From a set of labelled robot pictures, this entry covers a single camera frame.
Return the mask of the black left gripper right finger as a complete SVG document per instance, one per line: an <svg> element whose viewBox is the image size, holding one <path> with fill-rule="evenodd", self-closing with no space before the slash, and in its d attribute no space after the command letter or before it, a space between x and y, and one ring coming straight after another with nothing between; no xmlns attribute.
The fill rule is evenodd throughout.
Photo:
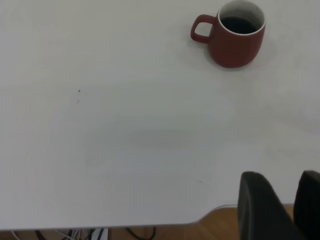
<svg viewBox="0 0 320 240"><path fill-rule="evenodd" d="M300 177L293 219L307 240L320 238L320 174L314 170L305 170Z"/></svg>

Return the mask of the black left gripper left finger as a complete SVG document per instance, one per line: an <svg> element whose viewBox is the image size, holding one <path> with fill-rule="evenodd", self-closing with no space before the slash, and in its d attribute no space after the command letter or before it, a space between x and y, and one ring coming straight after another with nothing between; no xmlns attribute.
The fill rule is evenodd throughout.
<svg viewBox="0 0 320 240"><path fill-rule="evenodd" d="M269 181L260 173L241 174L237 222L241 240L303 240Z"/></svg>

